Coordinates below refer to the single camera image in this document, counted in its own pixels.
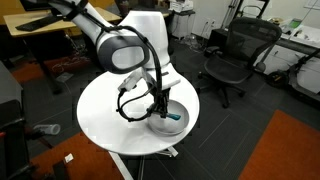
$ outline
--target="white wall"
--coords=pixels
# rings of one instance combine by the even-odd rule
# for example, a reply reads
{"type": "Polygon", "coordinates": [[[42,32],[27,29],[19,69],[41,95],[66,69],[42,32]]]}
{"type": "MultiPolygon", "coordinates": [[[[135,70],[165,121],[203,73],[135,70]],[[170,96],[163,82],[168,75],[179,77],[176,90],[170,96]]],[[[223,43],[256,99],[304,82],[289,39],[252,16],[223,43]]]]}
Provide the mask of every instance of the white wall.
{"type": "MultiPolygon", "coordinates": [[[[304,8],[308,0],[271,0],[269,3],[263,19],[269,19],[271,17],[280,17],[284,20],[298,18],[303,19],[309,9],[304,8]]],[[[207,31],[203,33],[203,37],[208,38],[210,36],[211,29],[220,28],[224,16],[228,10],[228,5],[231,0],[193,0],[194,11],[196,12],[196,18],[193,26],[192,33],[201,35],[202,29],[208,18],[214,19],[214,27],[207,28],[207,31]]],[[[259,5],[263,4],[257,0],[245,0],[244,5],[259,5]]],[[[253,14],[258,14],[255,9],[246,9],[253,14]]],[[[320,10],[312,9],[309,15],[305,18],[303,24],[320,29],[320,10]]]]}

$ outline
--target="white table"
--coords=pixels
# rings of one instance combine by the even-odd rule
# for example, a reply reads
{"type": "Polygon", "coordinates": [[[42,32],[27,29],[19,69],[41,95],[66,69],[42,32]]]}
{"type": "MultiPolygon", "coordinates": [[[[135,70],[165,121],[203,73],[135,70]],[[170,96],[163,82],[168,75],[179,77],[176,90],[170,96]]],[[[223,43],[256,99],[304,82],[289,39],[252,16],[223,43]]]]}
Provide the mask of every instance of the white table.
{"type": "MultiPolygon", "coordinates": [[[[118,154],[141,156],[165,150],[181,141],[194,127],[199,115],[199,98],[193,86],[181,76],[181,82],[172,87],[170,99],[180,102],[189,113],[189,124],[176,136],[164,136],[153,132],[147,120],[129,123],[117,109],[118,86],[129,74],[104,73],[92,81],[83,91],[77,107],[78,121],[85,135],[98,146],[118,154]]],[[[137,88],[125,93],[121,102],[142,95],[147,90],[144,80],[137,88]]],[[[139,117],[153,103],[149,94],[129,103],[125,112],[139,117]]]]}

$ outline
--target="floor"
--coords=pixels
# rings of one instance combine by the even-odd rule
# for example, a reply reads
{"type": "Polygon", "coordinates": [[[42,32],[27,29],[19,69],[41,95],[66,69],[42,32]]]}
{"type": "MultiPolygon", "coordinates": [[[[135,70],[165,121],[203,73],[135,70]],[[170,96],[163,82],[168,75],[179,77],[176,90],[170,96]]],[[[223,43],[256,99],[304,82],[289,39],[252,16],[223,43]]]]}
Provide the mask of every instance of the floor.
{"type": "MultiPolygon", "coordinates": [[[[185,44],[172,41],[172,63],[195,87],[207,84],[199,81],[206,58],[185,44]]],[[[62,127],[58,136],[46,137],[53,145],[80,132],[77,122],[77,101],[84,88],[101,72],[94,65],[74,72],[60,83],[63,93],[53,95],[45,79],[24,83],[24,108],[30,125],[57,123],[62,127]]],[[[200,115],[192,132],[175,146],[179,155],[147,156],[144,179],[237,179],[254,150],[274,111],[280,109],[302,122],[320,130],[320,110],[293,97],[287,91],[275,89],[255,74],[241,85],[247,90],[243,98],[230,92],[231,106],[223,109],[220,96],[214,90],[199,94],[200,115]]],[[[46,148],[30,141],[31,157],[46,148]]],[[[137,177],[139,157],[120,156],[134,178],[137,177]]]]}

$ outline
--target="desk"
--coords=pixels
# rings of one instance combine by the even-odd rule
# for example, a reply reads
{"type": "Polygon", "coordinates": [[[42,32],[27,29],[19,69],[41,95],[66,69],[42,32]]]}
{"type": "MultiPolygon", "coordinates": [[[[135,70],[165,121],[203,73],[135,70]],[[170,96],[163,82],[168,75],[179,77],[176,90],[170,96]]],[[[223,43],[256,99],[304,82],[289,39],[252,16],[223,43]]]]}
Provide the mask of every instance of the desk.
{"type": "MultiPolygon", "coordinates": [[[[129,123],[117,109],[118,86],[129,74],[115,75],[106,72],[92,81],[83,91],[77,107],[77,117],[85,135],[98,146],[118,154],[141,156],[167,149],[186,137],[195,125],[199,115],[199,99],[193,86],[180,76],[181,82],[171,88],[170,99],[180,102],[189,113],[189,124],[176,136],[161,136],[153,132],[147,120],[129,123]]],[[[147,90],[141,80],[137,87],[126,93],[121,102],[137,97],[147,90]]],[[[145,114],[146,108],[153,103],[149,94],[129,103],[125,111],[134,117],[145,114]]]]}
{"type": "MultiPolygon", "coordinates": [[[[114,22],[121,19],[121,17],[112,14],[108,11],[105,11],[99,7],[96,7],[95,9],[108,22],[114,22]]],[[[47,15],[47,12],[24,13],[4,16],[4,20],[8,26],[10,34],[13,37],[24,38],[25,43],[29,47],[30,51],[33,53],[34,57],[37,59],[37,62],[39,63],[42,71],[46,75],[48,84],[52,92],[54,94],[57,94],[60,93],[62,89],[57,84],[53,75],[50,73],[50,71],[44,64],[44,61],[67,56],[65,52],[67,52],[68,50],[66,49],[71,49],[71,46],[67,46],[70,44],[70,42],[66,40],[66,38],[64,38],[64,32],[61,32],[61,30],[73,28],[76,27],[76,25],[72,22],[66,22],[61,20],[32,32],[19,31],[15,28],[18,25],[43,18],[47,15]],[[52,45],[54,44],[53,42],[55,44],[60,43],[62,46],[54,46],[52,45]]]]}
{"type": "MultiPolygon", "coordinates": [[[[100,7],[95,7],[95,9],[108,22],[121,20],[121,17],[115,14],[112,14],[108,11],[105,11],[100,7]]],[[[32,32],[19,31],[15,28],[16,26],[43,18],[45,16],[48,16],[48,12],[33,12],[33,13],[24,13],[24,14],[16,14],[16,15],[6,15],[6,16],[3,16],[3,18],[8,26],[10,34],[13,37],[31,36],[31,35],[48,33],[52,31],[58,31],[58,30],[76,27],[76,25],[73,22],[61,20],[32,32]]]]}

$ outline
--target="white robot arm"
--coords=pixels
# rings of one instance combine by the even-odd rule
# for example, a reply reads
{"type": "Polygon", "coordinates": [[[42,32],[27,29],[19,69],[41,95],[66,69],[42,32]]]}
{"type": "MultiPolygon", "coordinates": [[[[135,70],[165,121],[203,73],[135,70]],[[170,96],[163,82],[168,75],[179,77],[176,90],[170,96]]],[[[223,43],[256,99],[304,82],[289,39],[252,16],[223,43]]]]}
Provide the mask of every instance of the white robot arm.
{"type": "Polygon", "coordinates": [[[87,0],[48,0],[64,16],[86,33],[97,47],[99,62],[111,73],[130,76],[119,86],[118,111],[131,121],[143,120],[152,113],[179,120],[167,112],[170,88],[180,82],[167,52],[166,26],[160,12],[131,11],[118,25],[105,21],[87,0]],[[154,103],[141,118],[130,118],[122,111],[121,96],[144,79],[154,103]]]}

